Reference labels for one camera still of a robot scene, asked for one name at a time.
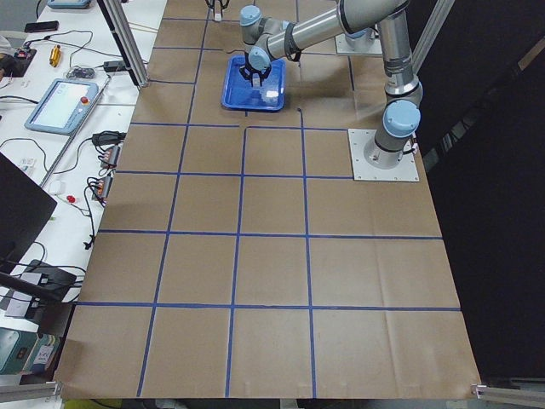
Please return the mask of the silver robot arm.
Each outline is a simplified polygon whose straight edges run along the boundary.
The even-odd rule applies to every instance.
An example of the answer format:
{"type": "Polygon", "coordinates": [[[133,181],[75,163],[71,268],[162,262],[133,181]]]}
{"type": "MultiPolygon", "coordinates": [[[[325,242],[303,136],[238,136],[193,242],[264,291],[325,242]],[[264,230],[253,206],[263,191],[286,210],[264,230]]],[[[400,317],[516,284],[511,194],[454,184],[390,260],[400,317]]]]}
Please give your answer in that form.
{"type": "Polygon", "coordinates": [[[335,39],[342,55],[379,55],[387,76],[381,125],[364,146],[366,161],[390,170],[407,155],[405,144],[421,121],[422,84],[413,67],[406,1],[340,1],[303,22],[262,15],[255,5],[243,7],[239,25],[244,43],[242,77],[263,81],[273,61],[298,61],[304,49],[335,39]]]}

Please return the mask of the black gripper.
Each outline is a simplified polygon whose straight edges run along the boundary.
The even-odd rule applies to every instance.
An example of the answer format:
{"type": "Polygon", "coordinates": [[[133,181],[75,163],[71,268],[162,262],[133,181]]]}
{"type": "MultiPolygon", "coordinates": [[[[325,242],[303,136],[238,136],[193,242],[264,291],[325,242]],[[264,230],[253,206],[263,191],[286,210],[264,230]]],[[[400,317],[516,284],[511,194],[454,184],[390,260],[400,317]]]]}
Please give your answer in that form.
{"type": "Polygon", "coordinates": [[[205,2],[213,12],[223,12],[228,8],[230,0],[205,0],[205,2]]]}
{"type": "Polygon", "coordinates": [[[238,69],[240,75],[242,78],[246,81],[249,81],[251,83],[252,76],[254,74],[258,74],[261,77],[261,83],[263,83],[268,77],[271,72],[271,67],[267,67],[264,70],[258,70],[252,67],[248,61],[246,61],[239,69],[238,69]]]}

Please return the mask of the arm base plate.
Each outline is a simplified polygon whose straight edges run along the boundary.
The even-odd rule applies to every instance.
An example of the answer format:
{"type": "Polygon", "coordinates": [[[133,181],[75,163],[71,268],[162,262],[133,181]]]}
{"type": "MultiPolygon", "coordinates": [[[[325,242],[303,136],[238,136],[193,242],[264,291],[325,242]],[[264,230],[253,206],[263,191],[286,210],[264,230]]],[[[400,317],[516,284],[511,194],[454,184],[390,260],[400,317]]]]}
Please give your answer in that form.
{"type": "Polygon", "coordinates": [[[335,43],[338,55],[382,57],[382,47],[376,26],[354,34],[340,34],[336,36],[335,43]]]}
{"type": "Polygon", "coordinates": [[[410,141],[396,153],[376,145],[376,130],[348,129],[353,179],[371,182],[419,182],[416,155],[410,141]]]}

